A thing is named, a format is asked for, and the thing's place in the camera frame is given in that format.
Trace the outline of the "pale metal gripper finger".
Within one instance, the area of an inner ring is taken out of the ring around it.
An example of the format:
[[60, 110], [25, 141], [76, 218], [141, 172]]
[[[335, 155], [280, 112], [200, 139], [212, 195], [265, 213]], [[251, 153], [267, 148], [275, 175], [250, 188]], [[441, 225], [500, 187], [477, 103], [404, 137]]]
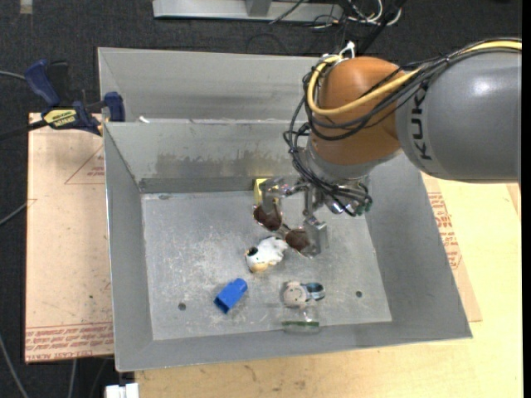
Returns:
[[259, 221], [263, 223], [281, 223], [280, 199], [285, 195], [284, 178], [266, 179], [260, 184], [259, 188], [261, 191]]
[[319, 221], [315, 216], [308, 216], [303, 222], [307, 245], [302, 254], [313, 258], [322, 254], [329, 248], [327, 224]]

